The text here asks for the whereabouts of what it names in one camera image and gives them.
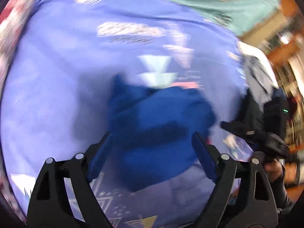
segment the metal screw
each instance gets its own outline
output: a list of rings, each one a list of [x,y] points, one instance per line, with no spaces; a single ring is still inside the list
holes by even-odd
[[[222,155],[221,155],[221,158],[222,158],[223,160],[228,160],[228,159],[230,159],[230,157],[229,157],[228,154],[222,154]]]
[[[47,164],[51,164],[53,162],[53,158],[47,158],[45,163]]]
[[[259,163],[259,160],[256,159],[256,158],[253,158],[253,159],[251,160],[251,162],[254,163],[254,164],[258,164],[258,163]]]
[[[84,155],[83,154],[76,154],[75,158],[76,159],[83,159]]]

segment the red patterned fabric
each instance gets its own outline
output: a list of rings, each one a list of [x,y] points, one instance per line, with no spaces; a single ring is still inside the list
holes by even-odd
[[[35,0],[9,0],[0,15],[0,95],[22,29]],[[22,221],[26,221],[10,188],[0,146],[0,192]]]

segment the white cloth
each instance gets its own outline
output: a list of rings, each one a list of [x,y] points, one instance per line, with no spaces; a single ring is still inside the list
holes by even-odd
[[[247,45],[241,41],[238,42],[238,47],[244,55],[252,55],[258,58],[261,64],[264,66],[267,74],[273,81],[273,86],[278,88],[278,82],[276,80],[275,73],[273,72],[272,66],[267,58],[267,56],[258,48],[253,47],[251,45]]]

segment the pink patch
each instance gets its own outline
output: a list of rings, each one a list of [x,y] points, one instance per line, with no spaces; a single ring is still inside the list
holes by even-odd
[[[199,85],[192,81],[192,82],[174,82],[171,84],[172,87],[182,87],[184,89],[189,89],[189,88],[198,88]]]

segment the person's hand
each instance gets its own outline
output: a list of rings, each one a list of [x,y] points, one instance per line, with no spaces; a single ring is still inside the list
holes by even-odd
[[[274,159],[264,165],[265,172],[268,173],[269,182],[272,183],[282,175],[282,165]]]

